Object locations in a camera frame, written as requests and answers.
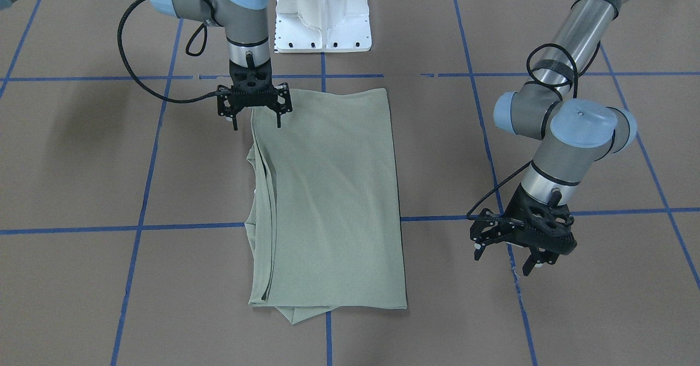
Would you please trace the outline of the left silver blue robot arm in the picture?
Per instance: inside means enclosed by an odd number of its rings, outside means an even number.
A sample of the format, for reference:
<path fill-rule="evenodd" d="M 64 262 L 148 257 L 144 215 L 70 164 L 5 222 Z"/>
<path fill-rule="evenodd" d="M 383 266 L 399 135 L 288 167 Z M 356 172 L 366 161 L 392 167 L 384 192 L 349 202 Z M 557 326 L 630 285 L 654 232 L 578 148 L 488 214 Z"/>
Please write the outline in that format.
<path fill-rule="evenodd" d="M 605 30 L 627 1 L 575 0 L 552 42 L 528 55 L 528 81 L 497 100 L 497 127 L 540 144 L 518 169 L 523 178 L 505 211 L 485 208 L 472 218 L 475 260 L 498 243 L 523 247 L 530 251 L 522 267 L 527 276 L 577 246 L 568 202 L 594 162 L 621 152 L 637 136 L 630 112 L 578 96 Z"/>

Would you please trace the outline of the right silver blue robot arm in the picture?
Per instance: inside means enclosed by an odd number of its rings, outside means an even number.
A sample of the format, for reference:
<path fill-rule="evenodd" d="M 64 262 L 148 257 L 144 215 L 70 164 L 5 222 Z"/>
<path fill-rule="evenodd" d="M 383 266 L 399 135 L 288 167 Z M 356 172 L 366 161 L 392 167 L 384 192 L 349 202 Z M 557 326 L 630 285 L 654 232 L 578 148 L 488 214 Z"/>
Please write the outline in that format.
<path fill-rule="evenodd" d="M 225 30 L 232 85 L 218 86 L 218 114 L 235 121 L 246 107 L 267 107 L 278 118 L 291 112 L 287 83 L 272 82 L 268 0 L 150 0 L 162 14 Z"/>

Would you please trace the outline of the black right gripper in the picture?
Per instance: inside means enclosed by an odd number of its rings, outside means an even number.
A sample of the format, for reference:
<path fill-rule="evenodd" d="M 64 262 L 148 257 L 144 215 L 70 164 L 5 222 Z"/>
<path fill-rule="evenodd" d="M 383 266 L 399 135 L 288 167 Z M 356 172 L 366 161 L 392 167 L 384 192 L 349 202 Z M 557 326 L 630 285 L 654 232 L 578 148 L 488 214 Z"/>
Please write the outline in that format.
<path fill-rule="evenodd" d="M 275 112 L 277 127 L 282 127 L 282 115 L 293 111 L 288 83 L 278 87 L 272 83 L 272 64 L 265 62 L 249 68 L 231 62 L 229 64 L 232 86 L 218 86 L 217 112 L 229 117 L 238 131 L 237 115 L 245 107 L 267 107 Z"/>

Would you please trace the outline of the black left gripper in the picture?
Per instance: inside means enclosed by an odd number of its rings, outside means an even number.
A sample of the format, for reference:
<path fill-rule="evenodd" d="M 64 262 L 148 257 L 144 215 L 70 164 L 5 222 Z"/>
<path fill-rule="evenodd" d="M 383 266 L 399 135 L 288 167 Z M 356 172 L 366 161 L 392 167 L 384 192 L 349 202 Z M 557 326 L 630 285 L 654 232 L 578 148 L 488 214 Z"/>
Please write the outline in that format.
<path fill-rule="evenodd" d="M 527 277 L 536 267 L 551 264 L 552 257 L 570 254 L 578 243 L 571 231 L 574 217 L 567 205 L 560 204 L 562 198 L 560 188 L 553 188 L 547 202 L 540 202 L 518 186 L 504 214 L 483 209 L 470 228 L 475 261 L 492 244 L 528 247 L 530 256 L 522 267 Z"/>

